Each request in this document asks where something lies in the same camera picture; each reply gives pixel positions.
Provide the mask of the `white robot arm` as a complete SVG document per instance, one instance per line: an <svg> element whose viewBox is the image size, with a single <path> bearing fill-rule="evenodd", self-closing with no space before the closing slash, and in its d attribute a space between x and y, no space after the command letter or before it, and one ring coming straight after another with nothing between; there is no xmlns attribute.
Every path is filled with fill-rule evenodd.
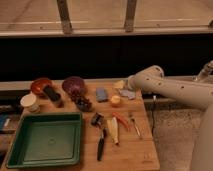
<svg viewBox="0 0 213 171"><path fill-rule="evenodd" d="M169 79L160 66L153 65L127 78L130 90L151 91L205 111L192 154L190 171L213 171L213 84L204 80L213 71L206 63L192 81Z"/></svg>

